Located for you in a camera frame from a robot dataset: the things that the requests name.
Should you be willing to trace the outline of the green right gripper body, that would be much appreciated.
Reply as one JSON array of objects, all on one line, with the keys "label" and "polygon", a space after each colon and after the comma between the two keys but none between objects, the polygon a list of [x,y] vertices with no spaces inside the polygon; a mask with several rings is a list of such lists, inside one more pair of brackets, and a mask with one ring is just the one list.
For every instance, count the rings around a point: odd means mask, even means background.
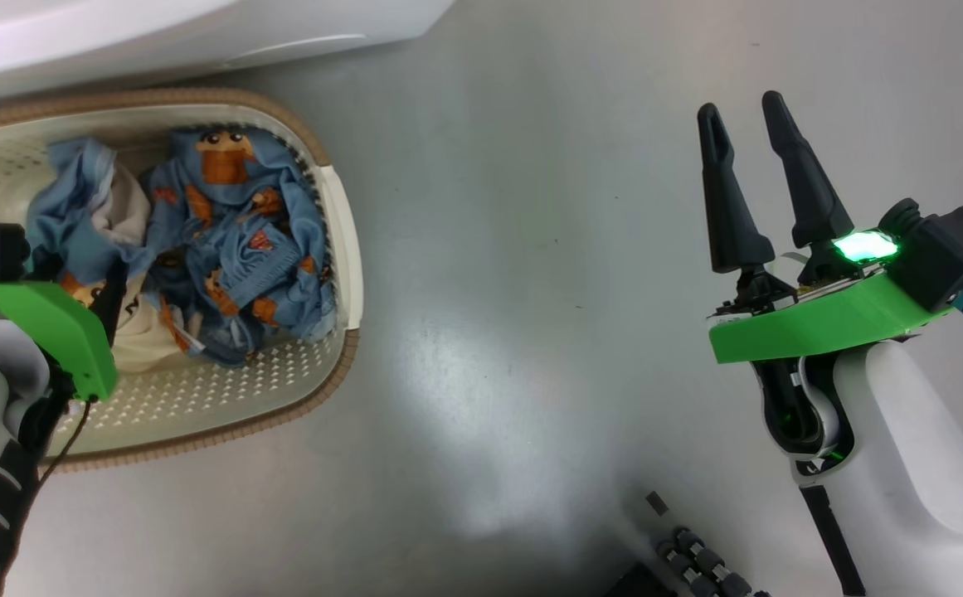
[{"label": "green right gripper body", "polygon": [[859,347],[911,335],[945,316],[928,311],[890,279],[886,268],[901,254],[881,231],[857,231],[834,243],[836,257],[863,275],[816,287],[768,313],[708,317],[708,339],[722,364],[773,362]]}]

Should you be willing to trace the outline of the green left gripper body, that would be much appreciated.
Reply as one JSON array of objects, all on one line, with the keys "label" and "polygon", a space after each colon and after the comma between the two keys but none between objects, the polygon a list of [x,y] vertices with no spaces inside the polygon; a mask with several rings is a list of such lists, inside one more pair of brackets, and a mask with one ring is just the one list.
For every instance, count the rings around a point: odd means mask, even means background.
[{"label": "green left gripper body", "polygon": [[57,284],[0,282],[0,313],[71,375],[81,400],[108,400],[119,374],[97,314]]}]

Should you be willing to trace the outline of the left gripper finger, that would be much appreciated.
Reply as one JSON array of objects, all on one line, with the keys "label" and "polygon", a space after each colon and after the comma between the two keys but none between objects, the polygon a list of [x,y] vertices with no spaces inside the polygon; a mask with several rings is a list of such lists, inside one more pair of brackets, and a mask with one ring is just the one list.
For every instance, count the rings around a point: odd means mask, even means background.
[{"label": "left gripper finger", "polygon": [[114,341],[116,336],[120,310],[124,306],[128,274],[127,265],[111,265],[105,277],[105,286],[97,292],[90,304],[90,312],[101,322],[109,341]]}]

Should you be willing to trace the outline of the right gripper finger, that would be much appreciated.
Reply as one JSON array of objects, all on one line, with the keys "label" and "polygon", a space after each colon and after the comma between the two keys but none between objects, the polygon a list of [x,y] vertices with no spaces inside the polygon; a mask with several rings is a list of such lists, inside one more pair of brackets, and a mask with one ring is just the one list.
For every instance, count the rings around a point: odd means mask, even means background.
[{"label": "right gripper finger", "polygon": [[734,171],[734,147],[717,106],[701,106],[697,124],[713,272],[727,274],[768,265],[776,259],[776,251],[751,218]]},{"label": "right gripper finger", "polygon": [[853,221],[814,149],[797,128],[783,95],[776,90],[766,91],[762,109],[771,148],[784,167],[795,213],[791,234],[796,248],[834,241],[852,233]]}]

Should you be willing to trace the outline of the cream white garment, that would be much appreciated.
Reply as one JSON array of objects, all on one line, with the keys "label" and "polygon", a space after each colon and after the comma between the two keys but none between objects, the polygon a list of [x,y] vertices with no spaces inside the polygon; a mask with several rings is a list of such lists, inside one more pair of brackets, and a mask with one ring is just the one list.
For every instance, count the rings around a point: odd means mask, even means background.
[{"label": "cream white garment", "polygon": [[143,291],[148,268],[155,254],[147,248],[152,203],[140,182],[121,163],[102,182],[95,199],[88,203],[90,224],[112,243],[129,266],[126,291],[114,334],[112,353],[120,371],[150,371],[182,349],[173,333],[160,321],[151,296]]}]

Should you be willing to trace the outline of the blue cartoon print garment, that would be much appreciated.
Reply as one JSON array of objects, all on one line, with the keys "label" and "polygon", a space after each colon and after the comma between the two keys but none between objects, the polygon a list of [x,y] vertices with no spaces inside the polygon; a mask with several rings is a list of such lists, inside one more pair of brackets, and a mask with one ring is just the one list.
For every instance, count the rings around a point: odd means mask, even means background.
[{"label": "blue cartoon print garment", "polygon": [[[169,141],[165,160],[129,172],[152,203],[143,291],[181,354],[236,369],[273,337],[325,337],[337,316],[332,258],[298,159],[264,129],[178,129]],[[60,262],[56,282],[90,306],[124,258],[90,224],[88,203],[124,160],[94,138],[46,155],[54,180],[25,220],[32,260]]]}]

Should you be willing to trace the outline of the cream perforated laundry basket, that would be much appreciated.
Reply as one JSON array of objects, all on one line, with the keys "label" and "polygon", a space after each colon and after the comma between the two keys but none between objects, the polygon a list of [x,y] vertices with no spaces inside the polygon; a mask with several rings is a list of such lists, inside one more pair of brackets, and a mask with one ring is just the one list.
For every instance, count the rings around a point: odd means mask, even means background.
[{"label": "cream perforated laundry basket", "polygon": [[351,370],[364,283],[348,196],[318,137],[290,109],[256,92],[163,88],[0,107],[0,222],[22,223],[27,204],[53,180],[50,143],[93,137],[141,173],[165,158],[171,131],[201,125],[271,132],[314,182],[332,255],[333,328],[314,342],[274,337],[241,369],[178,355],[153,370],[122,374],[114,395],[90,412],[61,472],[136,464],[271,430],[328,400]]}]

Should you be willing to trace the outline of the white front-load washing machine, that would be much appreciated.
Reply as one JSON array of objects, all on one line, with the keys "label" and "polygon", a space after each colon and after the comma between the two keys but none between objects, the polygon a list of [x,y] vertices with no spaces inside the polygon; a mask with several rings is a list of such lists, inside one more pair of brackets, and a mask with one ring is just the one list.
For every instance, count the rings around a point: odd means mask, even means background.
[{"label": "white front-load washing machine", "polygon": [[455,0],[0,0],[0,99],[390,44]]}]

